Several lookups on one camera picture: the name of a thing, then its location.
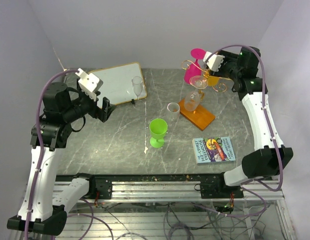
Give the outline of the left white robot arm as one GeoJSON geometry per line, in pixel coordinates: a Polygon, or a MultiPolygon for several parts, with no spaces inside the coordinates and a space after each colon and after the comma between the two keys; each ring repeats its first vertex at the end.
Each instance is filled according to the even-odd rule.
{"type": "Polygon", "coordinates": [[[57,236],[77,201],[96,194],[95,177],[78,173],[62,193],[53,198],[58,161],[68,137],[74,132],[71,124],[85,119],[86,115],[106,122],[116,108],[106,97],[102,99],[102,107],[98,107],[99,91],[92,93],[94,98],[79,84],[72,88],[62,82],[53,82],[45,90],[40,101],[44,113],[36,119],[31,131],[32,164],[25,198],[18,214],[8,219],[8,229],[57,236]]]}

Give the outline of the treehouse story book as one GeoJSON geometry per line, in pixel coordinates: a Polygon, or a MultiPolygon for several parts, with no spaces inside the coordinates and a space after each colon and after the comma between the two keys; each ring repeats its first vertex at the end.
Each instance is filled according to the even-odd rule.
{"type": "Polygon", "coordinates": [[[230,137],[199,137],[192,140],[198,165],[236,161],[230,137]]]}

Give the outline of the pink plastic goblet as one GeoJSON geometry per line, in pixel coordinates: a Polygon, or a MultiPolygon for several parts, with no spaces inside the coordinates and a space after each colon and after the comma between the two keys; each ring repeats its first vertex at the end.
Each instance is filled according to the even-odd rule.
{"type": "Polygon", "coordinates": [[[194,58],[195,62],[190,63],[186,68],[184,81],[190,84],[190,79],[194,76],[200,76],[202,73],[201,67],[198,63],[199,60],[203,60],[206,51],[201,48],[194,48],[190,51],[190,55],[194,58]]]}

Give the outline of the clear round wine glass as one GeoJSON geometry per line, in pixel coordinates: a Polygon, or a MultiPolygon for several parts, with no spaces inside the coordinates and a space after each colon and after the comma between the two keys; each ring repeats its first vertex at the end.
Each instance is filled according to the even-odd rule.
{"type": "Polygon", "coordinates": [[[190,79],[190,84],[194,87],[194,91],[191,91],[184,99],[184,107],[187,111],[193,112],[197,109],[200,102],[204,97],[204,90],[207,85],[205,77],[198,75],[190,79]]]}

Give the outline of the green plastic goblet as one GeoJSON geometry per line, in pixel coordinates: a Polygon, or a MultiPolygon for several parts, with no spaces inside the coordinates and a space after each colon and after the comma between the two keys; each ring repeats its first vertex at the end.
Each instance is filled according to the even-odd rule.
{"type": "Polygon", "coordinates": [[[161,148],[164,145],[164,137],[168,130],[167,122],[162,118],[156,118],[149,124],[150,145],[154,148],[161,148]]]}

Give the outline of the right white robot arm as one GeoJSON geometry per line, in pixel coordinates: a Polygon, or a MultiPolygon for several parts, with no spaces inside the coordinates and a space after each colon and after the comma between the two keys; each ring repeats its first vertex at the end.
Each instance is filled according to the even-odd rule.
{"type": "Polygon", "coordinates": [[[292,159],[293,150],[284,145],[276,130],[265,76],[257,76],[258,71],[264,71],[260,51],[255,47],[241,46],[238,54],[228,52],[224,47],[216,53],[223,56],[223,60],[212,74],[233,81],[232,91],[238,94],[250,121],[254,152],[243,157],[240,166],[224,173],[224,181],[216,184],[215,192],[226,198],[233,192],[233,186],[249,181],[262,183],[262,179],[267,177],[278,178],[278,187],[269,188],[273,192],[278,191],[283,183],[283,170],[292,159]]]}

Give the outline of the wooden rack base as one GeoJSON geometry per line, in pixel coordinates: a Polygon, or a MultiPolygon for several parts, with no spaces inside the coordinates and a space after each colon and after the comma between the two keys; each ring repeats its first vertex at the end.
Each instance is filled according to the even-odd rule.
{"type": "Polygon", "coordinates": [[[179,103],[180,114],[194,124],[198,129],[204,131],[208,125],[215,120],[215,115],[209,112],[201,104],[198,105],[195,111],[187,111],[184,106],[184,99],[179,103]]]}

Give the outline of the aluminium mounting rail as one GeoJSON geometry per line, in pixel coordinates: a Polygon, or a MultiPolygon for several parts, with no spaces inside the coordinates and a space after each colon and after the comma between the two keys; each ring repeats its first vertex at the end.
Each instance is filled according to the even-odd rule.
{"type": "MultiPolygon", "coordinates": [[[[281,191],[269,191],[253,182],[233,190],[237,201],[284,200],[281,191]]],[[[98,201],[103,203],[207,202],[230,200],[230,193],[206,190],[199,181],[108,181],[97,180],[98,201]]]]}

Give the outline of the clear tall wine glass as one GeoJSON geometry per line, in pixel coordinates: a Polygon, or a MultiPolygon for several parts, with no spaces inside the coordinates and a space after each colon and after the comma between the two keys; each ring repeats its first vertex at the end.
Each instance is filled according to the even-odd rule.
{"type": "Polygon", "coordinates": [[[143,91],[143,80],[140,76],[135,76],[131,79],[131,83],[132,83],[132,88],[133,88],[133,92],[135,94],[135,96],[133,97],[133,99],[139,99],[142,91],[143,91]]]}

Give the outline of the orange plastic goblet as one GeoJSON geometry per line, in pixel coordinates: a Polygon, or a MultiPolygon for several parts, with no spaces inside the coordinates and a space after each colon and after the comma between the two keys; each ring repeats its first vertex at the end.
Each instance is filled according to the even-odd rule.
{"type": "Polygon", "coordinates": [[[208,75],[208,76],[206,76],[206,80],[207,80],[207,85],[209,87],[214,87],[214,86],[216,86],[218,84],[219,77],[208,75]]]}

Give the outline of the yellow framed whiteboard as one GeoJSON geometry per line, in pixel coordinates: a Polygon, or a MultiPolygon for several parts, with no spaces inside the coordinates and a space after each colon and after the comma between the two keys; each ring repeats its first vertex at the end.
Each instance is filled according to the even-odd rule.
{"type": "Polygon", "coordinates": [[[103,97],[106,97],[113,105],[120,105],[131,100],[136,101],[147,97],[145,82],[143,82],[143,89],[139,96],[136,96],[134,92],[136,87],[133,85],[132,79],[134,77],[144,79],[138,62],[96,69],[92,70],[91,73],[103,81],[103,85],[99,89],[99,107],[102,107],[103,97]]]}

